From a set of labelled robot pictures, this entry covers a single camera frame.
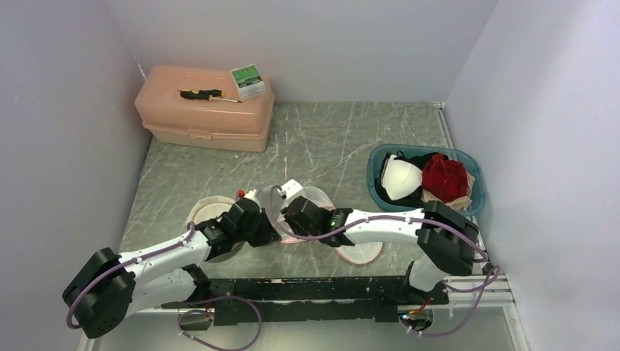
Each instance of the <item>red cloth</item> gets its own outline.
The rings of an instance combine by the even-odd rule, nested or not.
[[[467,172],[459,161],[444,160],[443,154],[431,157],[422,170],[422,188],[444,203],[467,194]]]

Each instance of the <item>white wall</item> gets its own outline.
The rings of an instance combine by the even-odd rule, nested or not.
[[[0,350],[75,350],[61,294],[120,242],[142,77],[98,1],[3,1],[0,33]]]
[[[497,0],[105,0],[154,64],[255,63],[278,100],[445,101]]]
[[[447,100],[534,350],[620,349],[620,3],[501,0]]]

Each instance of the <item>toolbox lid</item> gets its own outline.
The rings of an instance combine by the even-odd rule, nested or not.
[[[189,100],[179,90],[219,89],[228,99],[239,99],[235,81],[227,70],[157,65],[135,100],[143,125],[149,129],[210,138],[245,135],[260,138],[268,130],[273,92],[263,76],[265,95],[242,103]]]

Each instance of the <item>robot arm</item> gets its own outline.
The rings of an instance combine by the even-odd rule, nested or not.
[[[441,203],[431,203],[424,211],[397,214],[351,208],[329,211],[306,199],[303,187],[295,181],[289,181],[283,189],[281,196],[287,201],[282,213],[296,235],[306,239],[320,239],[323,235],[320,241],[330,246],[372,241],[418,245],[425,255],[412,263],[406,274],[413,295],[426,299],[447,275],[472,273],[474,250],[459,236],[475,241],[477,228]],[[198,267],[202,261],[229,252],[240,241],[256,247],[280,240],[272,227],[276,224],[269,220],[255,195],[249,192],[221,218],[201,222],[195,231],[164,243],[121,254],[109,248],[96,252],[63,293],[79,328],[93,339],[142,309],[209,298],[210,282]],[[454,228],[452,231],[459,235],[441,226]],[[341,232],[330,235],[334,230]]]
[[[210,282],[198,267],[231,250],[240,241],[262,246],[279,240],[256,200],[237,201],[219,220],[209,219],[146,249],[114,254],[106,248],[84,265],[62,298],[90,339],[116,327],[142,309],[174,301],[201,301]]]
[[[329,211],[304,195],[303,187],[293,180],[280,191],[280,196],[288,199],[282,213],[296,235],[320,237],[345,227],[341,233],[320,241],[334,247],[368,242],[418,245],[425,255],[407,271],[409,285],[418,295],[426,295],[448,275],[472,274],[478,228],[441,202],[428,203],[424,209],[386,214],[351,208]]]

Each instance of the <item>screwdriver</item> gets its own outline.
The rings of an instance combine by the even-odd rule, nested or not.
[[[214,99],[214,100],[230,101],[230,102],[242,102],[240,100],[225,99],[224,98],[225,93],[223,91],[221,91],[221,90],[218,90],[218,89],[211,89],[211,90],[179,90],[179,95],[181,95],[182,98],[188,99],[188,100],[207,100],[207,101],[210,101],[211,99]]]

